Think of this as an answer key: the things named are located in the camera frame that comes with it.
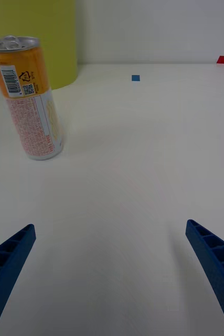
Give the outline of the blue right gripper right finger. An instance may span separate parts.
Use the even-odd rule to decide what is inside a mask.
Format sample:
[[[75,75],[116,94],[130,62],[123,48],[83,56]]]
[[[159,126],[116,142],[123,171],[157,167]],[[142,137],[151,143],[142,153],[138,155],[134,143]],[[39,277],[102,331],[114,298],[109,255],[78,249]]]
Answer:
[[[192,219],[185,234],[224,314],[224,241]]]

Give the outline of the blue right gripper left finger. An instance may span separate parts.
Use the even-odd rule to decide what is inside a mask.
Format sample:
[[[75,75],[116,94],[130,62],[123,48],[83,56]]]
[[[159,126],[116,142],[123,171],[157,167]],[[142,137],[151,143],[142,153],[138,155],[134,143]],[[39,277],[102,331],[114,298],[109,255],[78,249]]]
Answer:
[[[35,240],[35,227],[29,224],[0,244],[0,317]]]

